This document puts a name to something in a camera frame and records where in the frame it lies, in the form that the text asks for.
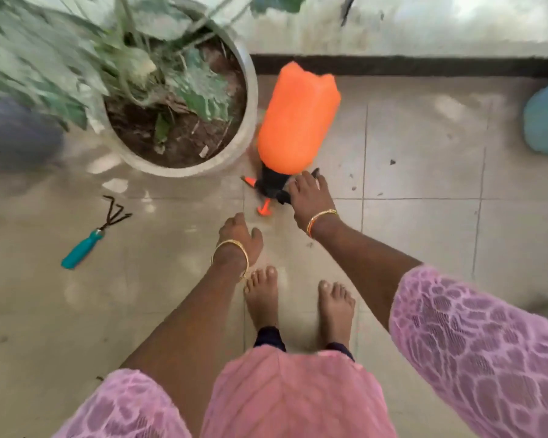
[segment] pink dress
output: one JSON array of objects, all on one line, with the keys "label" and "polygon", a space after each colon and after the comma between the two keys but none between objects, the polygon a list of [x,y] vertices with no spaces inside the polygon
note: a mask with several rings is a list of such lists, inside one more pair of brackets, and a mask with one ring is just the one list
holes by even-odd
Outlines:
[{"label": "pink dress", "polygon": [[[548,438],[548,320],[419,266],[390,316],[395,345],[481,437]],[[189,437],[139,371],[112,372],[54,438]],[[219,375],[203,437],[395,437],[381,387],[343,354],[246,352]]]}]

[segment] white wall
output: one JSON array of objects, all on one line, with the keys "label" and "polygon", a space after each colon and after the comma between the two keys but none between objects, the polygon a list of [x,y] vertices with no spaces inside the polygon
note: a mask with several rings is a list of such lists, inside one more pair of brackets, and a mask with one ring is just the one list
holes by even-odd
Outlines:
[{"label": "white wall", "polygon": [[[235,0],[221,20],[246,2]],[[548,0],[355,0],[341,28],[342,3],[307,0],[297,15],[247,13],[235,29],[253,53],[548,57]],[[102,6],[111,0],[90,14],[102,16]]]}]

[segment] person's right foot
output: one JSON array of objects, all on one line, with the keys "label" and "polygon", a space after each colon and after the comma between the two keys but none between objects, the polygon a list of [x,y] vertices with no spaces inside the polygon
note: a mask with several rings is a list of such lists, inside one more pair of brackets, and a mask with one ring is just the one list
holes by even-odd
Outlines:
[{"label": "person's right foot", "polygon": [[244,297],[256,331],[267,326],[278,327],[278,273],[274,267],[252,272]]},{"label": "person's right foot", "polygon": [[340,343],[349,347],[355,315],[355,300],[351,293],[340,283],[331,285],[322,280],[318,284],[318,311],[323,344]]}]

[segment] gold bangle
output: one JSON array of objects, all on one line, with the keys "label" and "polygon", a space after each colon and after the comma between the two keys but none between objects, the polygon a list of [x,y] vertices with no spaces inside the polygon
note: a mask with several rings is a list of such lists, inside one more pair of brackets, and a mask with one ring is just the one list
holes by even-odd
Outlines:
[{"label": "gold bangle", "polygon": [[311,218],[311,221],[308,222],[307,235],[309,235],[309,237],[311,237],[311,238],[313,237],[313,235],[311,235],[310,231],[313,228],[314,222],[317,220],[318,217],[320,217],[321,215],[325,215],[325,214],[335,214],[335,215],[339,216],[339,214],[337,213],[337,211],[335,209],[328,209],[328,210],[324,210],[323,212],[317,213],[313,218]]},{"label": "gold bangle", "polygon": [[244,248],[244,245],[242,243],[240,243],[239,241],[237,241],[236,239],[227,239],[225,241],[222,241],[221,243],[219,243],[217,245],[217,247],[215,248],[215,250],[213,251],[213,256],[211,257],[211,264],[213,264],[213,258],[215,258],[215,252],[217,252],[217,250],[224,244],[227,244],[227,243],[231,243],[231,244],[235,244],[236,246],[238,246],[241,251],[244,253],[244,257],[245,257],[245,272],[243,273],[243,275],[241,275],[240,277],[240,281],[243,280],[245,278],[245,276],[248,274],[248,270],[249,270],[249,257],[248,257],[248,252],[245,251],[245,248]]}]

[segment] hand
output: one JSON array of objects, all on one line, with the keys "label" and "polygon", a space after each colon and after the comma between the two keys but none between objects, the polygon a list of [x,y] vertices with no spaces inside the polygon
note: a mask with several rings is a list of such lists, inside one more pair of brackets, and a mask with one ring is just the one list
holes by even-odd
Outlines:
[{"label": "hand", "polygon": [[[256,263],[264,247],[262,232],[260,232],[258,228],[253,228],[252,235],[250,236],[248,226],[245,223],[244,214],[241,212],[235,214],[233,218],[228,218],[221,229],[219,229],[219,241],[217,244],[227,239],[234,239],[242,244],[248,254],[249,267]],[[214,260],[216,262],[232,261],[240,263],[244,269],[246,266],[244,253],[233,243],[222,245],[215,252]]]},{"label": "hand", "polygon": [[[311,218],[317,213],[335,208],[327,181],[321,174],[317,175],[316,179],[307,171],[297,175],[295,181],[290,183],[288,192],[290,192],[290,203],[294,208],[296,224],[305,232]],[[311,234],[314,235],[314,228],[323,220],[327,220],[328,217],[338,220],[337,216],[333,214],[322,215],[313,224]]]}]

